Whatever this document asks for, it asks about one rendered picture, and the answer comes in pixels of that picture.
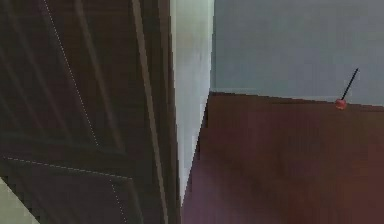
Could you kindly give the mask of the dark brown room door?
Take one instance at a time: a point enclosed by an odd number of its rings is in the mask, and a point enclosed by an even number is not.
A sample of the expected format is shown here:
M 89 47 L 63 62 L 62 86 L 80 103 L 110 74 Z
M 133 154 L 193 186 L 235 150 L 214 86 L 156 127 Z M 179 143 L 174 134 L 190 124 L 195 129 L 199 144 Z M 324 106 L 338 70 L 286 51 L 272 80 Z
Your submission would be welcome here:
M 0 179 L 38 224 L 181 224 L 170 0 L 0 0 Z

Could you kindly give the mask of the red-headed black stick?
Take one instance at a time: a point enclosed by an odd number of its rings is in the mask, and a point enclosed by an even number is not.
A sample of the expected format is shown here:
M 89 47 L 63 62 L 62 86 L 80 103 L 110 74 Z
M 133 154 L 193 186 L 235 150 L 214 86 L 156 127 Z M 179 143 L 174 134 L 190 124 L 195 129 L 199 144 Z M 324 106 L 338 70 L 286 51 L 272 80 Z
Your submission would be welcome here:
M 341 98 L 338 98 L 336 101 L 335 101 L 335 107 L 339 110 L 344 110 L 346 107 L 347 107 L 347 102 L 346 102 L 346 96 L 351 88 L 351 85 L 352 83 L 354 82 L 355 80 L 355 77 L 357 75 L 357 73 L 359 72 L 359 69 L 356 68 L 353 72 L 353 75 L 351 76 L 349 82 L 348 82 L 348 85 L 347 87 L 345 88 L 343 94 L 342 94 L 342 97 Z

